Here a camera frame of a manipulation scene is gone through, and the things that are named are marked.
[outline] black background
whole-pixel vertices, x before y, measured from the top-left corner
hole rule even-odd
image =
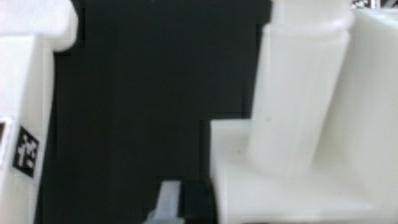
[[[139,224],[161,181],[209,178],[209,121],[248,118],[267,0],[75,1],[56,57],[38,224]]]

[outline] white plastic housing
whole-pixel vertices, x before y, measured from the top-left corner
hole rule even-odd
[[[74,45],[77,22],[70,0],[0,1],[0,224],[35,223],[54,100],[54,51]],[[22,128],[40,144],[29,140],[19,147],[20,136],[27,136]],[[15,165],[26,163],[24,153],[36,158],[36,162],[27,160],[33,176]]]
[[[258,122],[267,122],[267,119],[260,121],[255,117],[253,120],[219,120],[212,122],[212,179],[221,224],[398,223],[397,40],[398,11],[356,11],[353,42],[329,110],[326,109],[324,100],[331,96],[322,95],[322,91],[329,91],[326,85],[324,88],[308,85],[308,88],[315,88],[314,91],[319,91],[319,96],[322,96],[321,105],[315,104],[312,107],[319,109],[303,108],[301,104],[296,104],[301,108],[296,111],[306,116],[301,117],[292,111],[283,110],[283,106],[287,106],[287,110],[296,109],[287,102],[282,102],[282,105],[273,104],[274,107],[282,107],[282,118],[287,116],[289,121],[294,122],[292,125],[310,119],[314,112],[319,113],[317,119],[326,116],[326,122],[321,122],[321,127],[314,129],[319,131],[315,133],[319,139],[314,138],[319,141],[317,147],[312,150],[305,147],[301,148],[303,151],[298,151],[299,154],[312,155],[314,159],[308,156],[298,156],[299,154],[292,154],[296,156],[287,158],[278,155],[278,151],[273,151],[264,153],[269,156],[267,158],[258,158],[260,165],[255,164],[253,158],[248,159],[248,153],[253,153],[253,148],[248,148],[248,145],[253,134],[260,130],[257,128],[262,128],[262,126],[257,127]],[[294,51],[292,55],[296,55],[296,50],[305,48],[301,46],[296,48],[294,44],[289,44],[289,47],[290,49],[285,50]],[[314,55],[310,51],[298,60],[308,62],[308,57],[314,55],[315,62],[326,63],[317,64],[317,66],[328,68],[329,71],[331,64],[337,65],[338,59],[333,62],[317,59],[322,55],[329,57],[329,53],[338,56],[337,51],[331,51],[331,49],[324,52],[326,55],[322,53]],[[287,57],[287,60],[285,67],[294,65],[305,71],[306,64],[301,67],[301,63],[290,57]],[[264,68],[276,66],[273,65],[274,62],[262,60],[260,63],[266,63]],[[326,74],[322,70],[319,70],[319,76],[308,73],[314,74],[314,77],[319,77],[319,80]],[[280,78],[273,76],[271,79],[267,80],[269,85],[274,85],[274,80]],[[274,86],[267,85],[267,81],[262,78],[258,79],[258,88],[264,88],[260,86],[266,85],[273,90]],[[282,85],[276,85],[283,88],[294,88],[299,84],[292,84],[290,81],[287,78]],[[301,100],[296,97],[296,95],[287,95],[289,102],[292,102],[292,99]],[[255,108],[264,99],[257,99]],[[285,141],[290,141],[296,135],[303,138],[306,133],[292,131],[294,134],[280,132],[278,135],[273,130],[282,129],[276,127],[264,133],[276,135],[280,142],[273,139],[273,141],[264,141],[264,144],[274,142],[274,146],[282,145],[282,148],[274,149],[264,145],[264,150],[287,150],[289,143]],[[262,169],[262,161],[271,163],[271,165],[266,165],[266,169]],[[287,167],[292,167],[290,162],[306,165],[308,168],[301,170],[303,175],[280,173],[278,169],[287,170]]]

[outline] printed number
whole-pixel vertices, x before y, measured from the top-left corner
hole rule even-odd
[[[26,128],[22,128],[17,144],[15,168],[31,177],[35,177],[38,150],[40,150],[40,141],[31,135]]]

